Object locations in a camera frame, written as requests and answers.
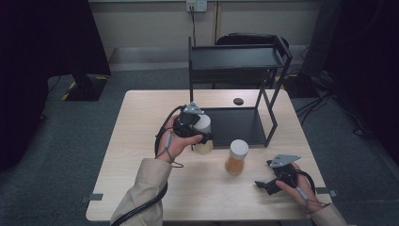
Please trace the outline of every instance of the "wall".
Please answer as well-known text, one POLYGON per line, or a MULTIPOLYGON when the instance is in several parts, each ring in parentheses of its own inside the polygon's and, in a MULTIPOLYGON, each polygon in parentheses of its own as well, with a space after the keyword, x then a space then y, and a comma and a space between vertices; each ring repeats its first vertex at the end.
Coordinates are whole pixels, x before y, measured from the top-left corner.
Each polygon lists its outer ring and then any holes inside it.
MULTIPOLYGON (((311 41, 319 1, 220 1, 195 13, 197 45, 231 32, 281 35, 292 45, 311 41)), ((105 47, 185 47, 193 23, 185 1, 91 0, 105 47)))

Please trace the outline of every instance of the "black shelf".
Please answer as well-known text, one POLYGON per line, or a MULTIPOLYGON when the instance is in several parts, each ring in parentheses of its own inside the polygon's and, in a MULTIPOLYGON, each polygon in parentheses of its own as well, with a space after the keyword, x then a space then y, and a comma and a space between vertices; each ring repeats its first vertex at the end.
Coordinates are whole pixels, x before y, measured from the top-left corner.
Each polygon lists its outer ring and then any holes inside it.
POLYGON ((189 38, 188 45, 190 102, 194 101, 194 84, 251 82, 260 85, 257 103, 253 107, 203 108, 212 121, 214 145, 227 146, 240 138, 248 145, 267 146, 277 128, 272 108, 293 58, 282 38, 274 36, 269 44, 215 46, 192 46, 189 38), (274 85, 278 70, 280 79, 274 85), (270 88, 275 89, 270 100, 264 90, 267 79, 271 79, 270 88), (263 130, 258 112, 262 96, 273 122, 268 135, 263 130))

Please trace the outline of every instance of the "chair backrest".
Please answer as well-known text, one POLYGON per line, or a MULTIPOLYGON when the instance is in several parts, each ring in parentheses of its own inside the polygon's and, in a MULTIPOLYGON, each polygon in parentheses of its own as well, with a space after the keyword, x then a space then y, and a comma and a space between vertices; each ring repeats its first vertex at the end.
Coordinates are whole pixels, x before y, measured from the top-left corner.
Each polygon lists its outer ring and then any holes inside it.
MULTIPOLYGON (((254 34, 254 33, 230 33, 219 38, 215 45, 237 45, 237 44, 273 44, 275 35, 254 34)), ((287 48, 288 41, 281 38, 287 48)))

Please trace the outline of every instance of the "gray carpet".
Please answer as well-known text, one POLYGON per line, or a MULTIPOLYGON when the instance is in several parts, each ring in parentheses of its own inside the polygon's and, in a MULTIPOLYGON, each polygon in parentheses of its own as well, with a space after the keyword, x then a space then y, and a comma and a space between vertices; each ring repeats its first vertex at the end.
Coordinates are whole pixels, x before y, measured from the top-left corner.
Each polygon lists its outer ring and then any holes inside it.
MULTIPOLYGON (((61 101, 73 81, 62 76, 49 94, 43 112, 46 119, 24 159, 0 173, 0 225, 108 225, 87 221, 88 204, 81 199, 93 190, 124 93, 188 89, 187 75, 187 69, 115 72, 99 102, 61 101)), ((57 79, 49 80, 49 88, 57 79)), ((292 102, 300 108, 312 100, 292 102)), ((378 141, 354 135, 354 127, 352 117, 336 100, 312 112, 303 125, 327 187, 339 194, 333 201, 346 220, 359 226, 398 225, 399 181, 381 160, 386 154, 378 141)), ((286 221, 282 225, 310 223, 286 221)))

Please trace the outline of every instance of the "bottle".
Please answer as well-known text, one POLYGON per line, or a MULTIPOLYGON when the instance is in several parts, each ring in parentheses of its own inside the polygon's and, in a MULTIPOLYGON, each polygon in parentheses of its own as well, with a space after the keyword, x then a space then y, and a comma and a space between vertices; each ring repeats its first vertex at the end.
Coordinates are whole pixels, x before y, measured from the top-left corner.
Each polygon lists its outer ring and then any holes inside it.
POLYGON ((230 145, 230 155, 226 161, 226 170, 231 175, 239 175, 244 169, 244 159, 248 153, 248 145, 242 139, 234 140, 230 145))
MULTIPOLYGON (((211 133, 211 118, 207 115, 199 115, 200 120, 194 125, 194 128, 202 133, 211 133)), ((194 146, 194 151, 199 154, 207 154, 214 148, 212 140, 206 141, 205 144, 198 143, 194 146)))

